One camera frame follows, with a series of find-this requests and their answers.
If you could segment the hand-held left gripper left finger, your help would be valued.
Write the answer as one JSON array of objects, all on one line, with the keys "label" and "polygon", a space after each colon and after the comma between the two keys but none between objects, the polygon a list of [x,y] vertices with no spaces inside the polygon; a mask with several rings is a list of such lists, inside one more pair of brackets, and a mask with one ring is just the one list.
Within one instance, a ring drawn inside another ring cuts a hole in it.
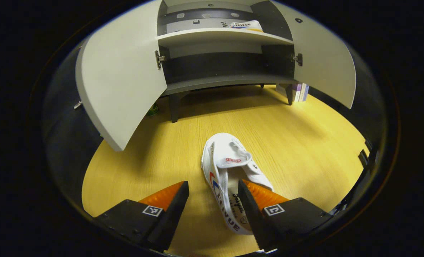
[{"label": "hand-held left gripper left finger", "polygon": [[181,181],[139,201],[123,200],[95,218],[100,228],[145,249],[169,249],[189,197],[189,184]]}]

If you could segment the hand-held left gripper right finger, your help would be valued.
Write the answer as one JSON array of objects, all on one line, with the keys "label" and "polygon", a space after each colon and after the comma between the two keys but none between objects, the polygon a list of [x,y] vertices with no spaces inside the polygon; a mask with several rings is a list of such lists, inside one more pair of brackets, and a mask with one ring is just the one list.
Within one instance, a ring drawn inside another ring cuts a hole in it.
[{"label": "hand-held left gripper right finger", "polygon": [[258,247],[265,251],[295,247],[332,218],[303,197],[288,200],[248,180],[238,182],[238,195]]}]

